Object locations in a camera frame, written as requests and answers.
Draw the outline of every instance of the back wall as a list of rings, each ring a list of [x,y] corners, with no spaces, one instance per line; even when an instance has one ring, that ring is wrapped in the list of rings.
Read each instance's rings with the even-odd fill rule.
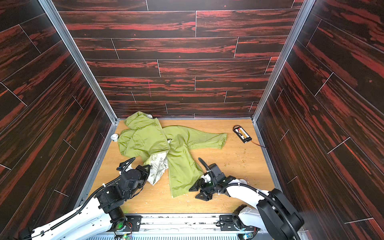
[[[250,117],[300,0],[54,0],[119,118]]]

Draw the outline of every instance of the side wall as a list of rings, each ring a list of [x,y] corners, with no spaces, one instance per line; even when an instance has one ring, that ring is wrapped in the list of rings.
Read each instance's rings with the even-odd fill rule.
[[[257,119],[314,240],[384,239],[383,12],[316,1]]]
[[[38,1],[0,6],[0,239],[8,239],[73,209],[111,122]]]
[[[54,0],[114,112],[250,117],[301,0]]]

